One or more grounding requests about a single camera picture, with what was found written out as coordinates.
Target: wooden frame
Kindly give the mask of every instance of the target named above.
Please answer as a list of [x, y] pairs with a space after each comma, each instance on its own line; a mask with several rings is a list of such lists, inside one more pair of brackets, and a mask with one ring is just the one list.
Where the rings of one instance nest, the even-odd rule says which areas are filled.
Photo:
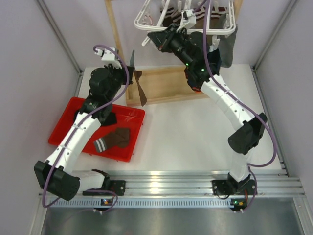
[[[122, 44], [119, 38], [111, 0], [104, 0], [114, 40], [120, 56], [124, 59]], [[235, 18], [238, 18], [243, 0], [234, 0]], [[190, 100], [206, 97], [202, 93], [196, 93], [187, 85], [184, 67], [162, 67], [159, 69], [144, 70], [140, 78], [140, 85], [147, 97], [147, 104], [163, 103], [169, 101]], [[138, 88], [134, 84], [126, 91], [126, 103], [128, 106], [140, 105]]]

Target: red plastic tray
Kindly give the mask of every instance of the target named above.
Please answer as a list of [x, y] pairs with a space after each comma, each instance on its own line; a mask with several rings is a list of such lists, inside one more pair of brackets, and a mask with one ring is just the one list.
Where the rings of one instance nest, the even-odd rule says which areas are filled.
[[[48, 142], [53, 145], [59, 145], [71, 126], [74, 124], [75, 112], [81, 108], [85, 99], [73, 97], [65, 108], [60, 120], [55, 126]], [[100, 127], [89, 139], [83, 152], [116, 159], [119, 161], [129, 162], [131, 160], [136, 140], [141, 128], [145, 111], [141, 109], [130, 108], [121, 105], [113, 105], [112, 112], [116, 113], [117, 124], [111, 126]], [[115, 131], [117, 127], [130, 128], [130, 143], [126, 148], [114, 146], [104, 152], [98, 153], [93, 145], [93, 141]]]

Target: white floor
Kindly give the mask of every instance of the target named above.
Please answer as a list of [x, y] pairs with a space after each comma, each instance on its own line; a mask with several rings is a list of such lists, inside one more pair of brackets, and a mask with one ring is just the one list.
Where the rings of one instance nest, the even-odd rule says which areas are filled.
[[[94, 68], [86, 68], [79, 97], [87, 97]], [[221, 75], [233, 92], [257, 113], [263, 111], [249, 65], [233, 65]], [[118, 104], [126, 105], [125, 96]], [[213, 171], [229, 170], [232, 149], [227, 138], [234, 130], [210, 98], [146, 105], [144, 125], [129, 163], [82, 153], [76, 170]], [[266, 132], [254, 151], [252, 163], [263, 164], [272, 157]], [[279, 160], [266, 169], [281, 169]]]

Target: gray wall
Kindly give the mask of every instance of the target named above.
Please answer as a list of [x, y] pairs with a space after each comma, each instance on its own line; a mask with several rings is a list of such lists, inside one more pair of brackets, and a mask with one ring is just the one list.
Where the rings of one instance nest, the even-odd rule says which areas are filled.
[[288, 170], [313, 208], [313, 1], [301, 0], [258, 69]]
[[[104, 0], [45, 0], [79, 65], [100, 66], [89, 52], [104, 43], [114, 46]], [[134, 19], [145, 0], [112, 1], [125, 58], [136, 50], [136, 64], [179, 65], [174, 56], [161, 54], [152, 45], [141, 46], [146, 32], [134, 27]], [[238, 18], [239, 31], [234, 49], [235, 64], [254, 65], [289, 0], [244, 0]]]
[[34, 0], [0, 1], [0, 234], [25, 235], [39, 192], [33, 171], [73, 95], [77, 73]]

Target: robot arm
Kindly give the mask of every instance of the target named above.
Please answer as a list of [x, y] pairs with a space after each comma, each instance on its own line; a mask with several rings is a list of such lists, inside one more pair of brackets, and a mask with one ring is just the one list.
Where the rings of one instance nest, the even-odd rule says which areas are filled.
[[[125, 71], [114, 54], [108, 50], [98, 50], [105, 66], [91, 72], [89, 95], [77, 112], [74, 124], [56, 150], [44, 161], [38, 161], [34, 170], [41, 188], [44, 188], [48, 174], [55, 168], [48, 182], [47, 191], [65, 200], [72, 199], [77, 193], [91, 188], [107, 190], [110, 176], [99, 170], [73, 175], [74, 165], [93, 133], [106, 125], [112, 105], [108, 105], [91, 116], [90, 112], [113, 100], [121, 85], [126, 84]], [[134, 65], [127, 66], [132, 84]]]
[[[210, 79], [206, 69], [202, 47], [203, 34], [193, 32], [187, 35], [186, 29], [178, 30], [179, 27], [179, 24], [173, 23], [164, 31], [148, 33], [148, 37], [159, 51], [173, 53], [186, 65], [185, 74], [188, 85], [194, 91], [201, 91], [212, 98], [230, 120], [235, 133], [228, 138], [228, 143], [234, 153], [227, 184], [233, 193], [238, 193], [250, 180], [247, 164], [251, 160], [251, 149], [258, 145], [263, 135], [264, 126], [227, 94], [232, 91], [219, 75], [221, 66], [219, 50], [208, 51], [207, 57], [214, 78], [224, 86], [226, 92]], [[267, 121], [263, 113], [260, 117], [265, 122]]]

